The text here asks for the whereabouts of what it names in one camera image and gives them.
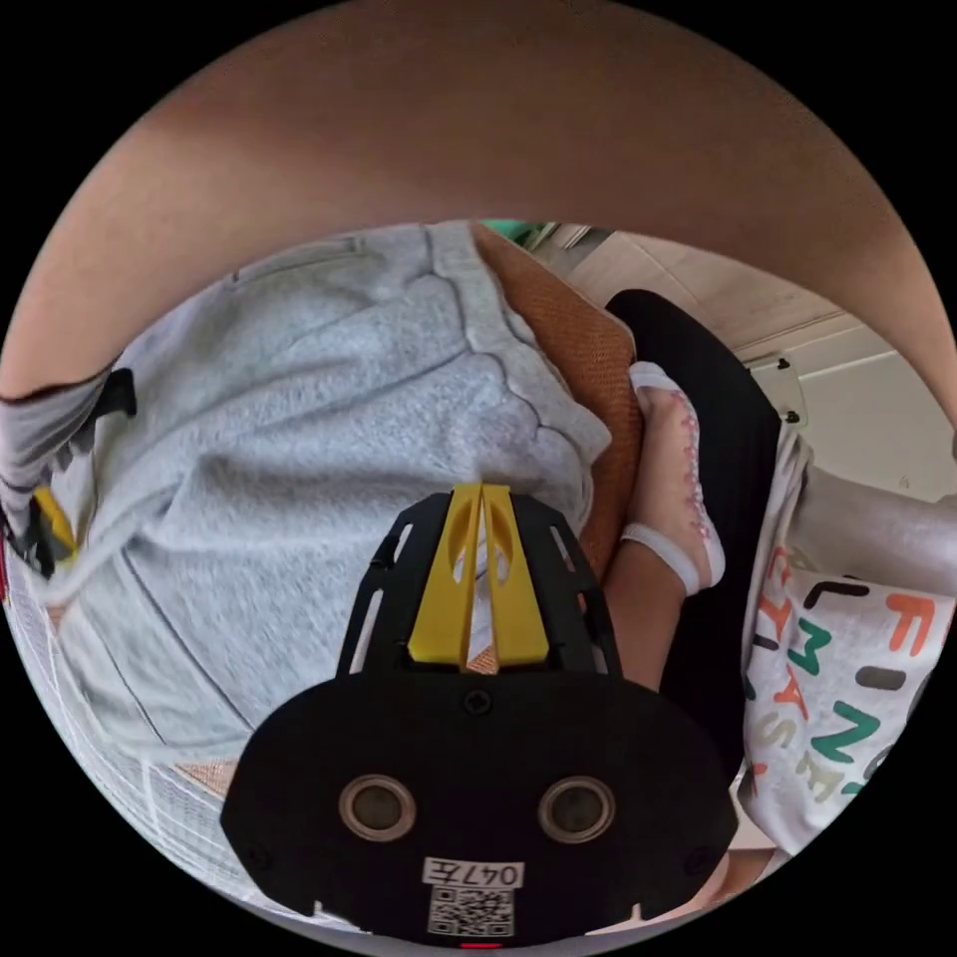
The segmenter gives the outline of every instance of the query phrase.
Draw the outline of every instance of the label sticker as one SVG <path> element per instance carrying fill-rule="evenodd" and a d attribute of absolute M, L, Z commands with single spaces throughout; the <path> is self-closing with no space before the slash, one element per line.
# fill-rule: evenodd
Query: label sticker
<path fill-rule="evenodd" d="M 512 937 L 514 899 L 514 892 L 510 890 L 433 887 L 429 933 L 451 937 Z"/>
<path fill-rule="evenodd" d="M 469 887 L 487 890 L 518 890 L 525 879 L 525 865 L 481 860 L 448 860 L 427 857 L 422 882 L 436 887 Z"/>

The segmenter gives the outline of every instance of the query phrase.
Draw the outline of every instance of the yellow bracket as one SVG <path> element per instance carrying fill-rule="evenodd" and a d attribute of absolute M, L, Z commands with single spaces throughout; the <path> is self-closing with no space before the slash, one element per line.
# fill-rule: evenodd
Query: yellow bracket
<path fill-rule="evenodd" d="M 480 484 L 456 485 L 409 640 L 413 661 L 466 669 L 476 594 L 480 503 Z"/>
<path fill-rule="evenodd" d="M 539 664 L 547 658 L 548 640 L 508 488 L 468 484 L 457 485 L 453 491 L 409 642 L 413 661 L 466 669 L 476 589 L 480 506 L 498 666 Z"/>

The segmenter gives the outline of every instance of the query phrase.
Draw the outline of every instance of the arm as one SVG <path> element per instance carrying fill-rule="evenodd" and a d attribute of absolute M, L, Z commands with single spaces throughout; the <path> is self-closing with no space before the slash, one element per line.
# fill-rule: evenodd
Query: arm
<path fill-rule="evenodd" d="M 823 124 L 653 17 L 559 0 L 480 9 L 355 0 L 257 38 L 167 97 L 51 232 L 0 358 L 0 396 L 93 375 L 184 298 L 281 248 L 547 209 L 827 297 L 897 348 L 957 425 L 957 350 L 930 274 Z M 567 81 L 548 69 L 562 58 L 580 67 Z M 559 138 L 542 166 L 536 144 Z M 40 348 L 50 342 L 63 348 Z"/>

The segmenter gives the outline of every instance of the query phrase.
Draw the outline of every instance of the qr code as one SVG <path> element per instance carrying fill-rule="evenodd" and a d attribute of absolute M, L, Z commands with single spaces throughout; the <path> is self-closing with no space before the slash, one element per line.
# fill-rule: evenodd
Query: qr code
<path fill-rule="evenodd" d="M 510 937 L 515 932 L 514 891 L 433 887 L 429 932 L 456 937 Z"/>

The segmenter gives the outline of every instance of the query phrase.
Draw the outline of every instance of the black pants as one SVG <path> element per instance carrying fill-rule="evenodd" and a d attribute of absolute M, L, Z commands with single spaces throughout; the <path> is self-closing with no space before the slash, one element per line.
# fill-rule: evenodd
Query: black pants
<path fill-rule="evenodd" d="M 734 354 L 677 306 L 629 290 L 607 309 L 631 329 L 638 359 L 661 366 L 698 414 L 702 492 L 727 569 L 685 602 L 661 693 L 712 736 L 730 783 L 744 756 L 742 629 L 781 419 Z"/>

